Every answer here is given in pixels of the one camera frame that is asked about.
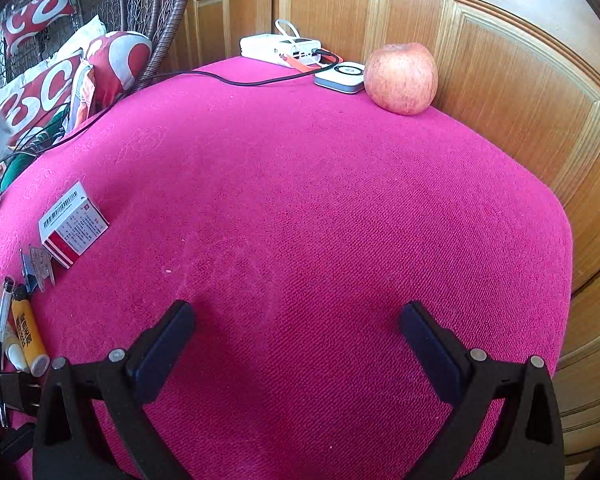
screw head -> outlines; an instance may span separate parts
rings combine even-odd
[[[485,352],[482,348],[474,348],[469,352],[471,359],[474,361],[486,361],[487,352]]]
[[[125,351],[122,348],[116,348],[109,352],[109,361],[112,363],[117,363],[118,361],[122,361],[125,358]]]
[[[544,359],[542,359],[539,355],[531,356],[531,364],[536,368],[542,368],[544,366]]]
[[[66,359],[64,357],[56,357],[52,362],[51,362],[51,367],[54,370],[59,370],[60,368],[62,368],[64,365],[66,364]]]

black cable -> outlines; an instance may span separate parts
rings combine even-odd
[[[282,77],[275,77],[272,79],[265,79],[264,81],[253,81],[253,82],[241,82],[241,81],[231,81],[230,79],[226,79],[224,77],[222,77],[221,75],[218,74],[214,74],[212,72],[205,72],[203,70],[180,70],[178,72],[167,72],[167,73],[163,73],[163,74],[158,74],[158,75],[154,75],[154,76],[150,76],[150,77],[145,77],[142,79],[139,79],[138,81],[136,81],[134,83],[134,86],[131,87],[129,90],[123,92],[122,94],[120,94],[115,101],[113,101],[109,106],[107,106],[106,108],[104,108],[104,110],[93,120],[91,121],[89,124],[85,124],[83,127],[81,127],[80,129],[78,129],[75,133],[71,134],[70,136],[68,136],[67,138],[61,140],[60,142],[53,144],[51,146],[49,146],[48,148],[45,148],[44,150],[40,150],[38,152],[32,153],[32,152],[27,152],[25,150],[18,150],[17,152],[13,152],[11,153],[10,156],[7,157],[11,158],[12,156],[15,155],[19,155],[21,153],[27,153],[27,155],[31,155],[31,156],[35,156],[36,158],[38,158],[40,155],[42,155],[43,153],[48,152],[49,150],[52,150],[54,148],[57,148],[58,146],[62,146],[63,144],[68,143],[70,140],[75,139],[75,137],[77,137],[78,135],[80,135],[81,133],[83,133],[84,131],[86,131],[88,128],[90,128],[91,126],[93,126],[96,122],[98,122],[101,118],[104,117],[104,115],[106,115],[106,113],[111,110],[114,105],[116,105],[122,98],[128,96],[129,94],[131,94],[131,92],[133,91],[133,89],[139,85],[140,83],[145,83],[147,81],[153,81],[155,79],[161,78],[161,77],[174,77],[177,75],[185,75],[185,74],[193,74],[193,75],[206,75],[209,77],[212,77],[214,79],[218,79],[218,81],[221,81],[223,83],[226,83],[228,85],[232,85],[232,86],[262,86],[262,85],[267,85],[270,83],[280,83],[283,81],[290,81],[292,79],[298,79],[300,77],[305,77],[308,75],[313,75],[313,74],[317,74],[320,72],[324,72],[325,70],[329,70],[330,68],[333,68],[334,66],[336,66],[339,61],[338,61],[338,57],[335,54],[332,54],[331,52],[329,52],[328,50],[324,50],[322,48],[316,48],[312,50],[312,54],[319,54],[320,56],[330,56],[334,58],[334,61],[329,63],[326,66],[323,66],[321,68],[317,68],[316,70],[311,70],[310,72],[302,72],[299,74],[293,74],[293,75],[286,75],[286,76],[282,76]]]
[[[45,112],[45,113],[42,115],[42,117],[40,117],[40,119],[39,119],[37,122],[40,122],[42,119],[44,119],[46,116],[48,116],[48,115],[49,115],[51,112],[53,112],[53,111],[55,111],[55,110],[58,110],[58,108],[61,108],[61,107],[63,107],[63,106],[68,106],[68,105],[69,105],[69,103],[62,103],[62,104],[59,104],[59,105],[57,105],[57,106],[54,106],[54,107],[52,107],[51,109],[47,110],[47,111],[46,111],[46,112]],[[19,148],[21,147],[21,145],[20,145],[20,144],[22,143],[22,141],[23,141],[23,140],[24,140],[25,142],[28,142],[28,141],[31,139],[30,137],[27,139],[27,136],[28,136],[28,135],[31,133],[31,131],[32,131],[32,130],[33,130],[33,128],[35,128],[35,127],[36,127],[35,125],[34,125],[34,126],[32,126],[32,127],[30,127],[30,128],[29,128],[29,129],[26,131],[26,133],[24,133],[24,134],[22,134],[22,135],[20,136],[20,139],[18,140],[18,142],[16,142],[15,146],[13,147],[13,152],[12,152],[12,153],[10,153],[10,154],[9,154],[8,156],[6,156],[5,158],[2,158],[2,159],[0,160],[0,164],[1,164],[1,163],[3,163],[3,162],[6,162],[7,160],[10,160],[11,158],[14,158],[14,157],[16,157],[16,156],[20,155],[21,153],[23,153],[23,154],[25,154],[25,155],[36,156],[36,155],[35,155],[35,153],[26,152],[26,151],[24,151],[24,150],[20,150],[20,149],[19,149]],[[43,131],[45,131],[47,128],[48,128],[48,125],[47,125],[47,126],[45,126],[44,128],[42,128],[42,129],[39,131],[39,133],[42,133],[42,132],[43,132]]]

wooden door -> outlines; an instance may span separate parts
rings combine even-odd
[[[237,56],[240,38],[267,32],[270,22],[271,0],[189,0],[162,71]]]
[[[600,444],[600,20],[585,0],[273,0],[273,17],[364,63],[386,43],[434,54],[434,106],[529,168],[574,236],[555,376],[571,473]]]

pink fabric surface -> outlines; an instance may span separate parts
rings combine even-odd
[[[208,69],[291,73],[239,58]],[[197,332],[147,412],[196,480],[402,478],[449,412],[398,329],[412,299],[469,348],[555,368],[566,216],[527,170],[433,108],[394,115],[311,77],[157,84],[8,189],[0,280],[20,275],[18,241],[40,241],[38,219],[77,180],[110,229],[33,298],[46,346],[99,360],[190,301]]]

red apple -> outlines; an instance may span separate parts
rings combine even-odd
[[[373,102],[400,115],[424,111],[438,89],[436,61],[419,43],[389,44],[373,51],[364,77]]]

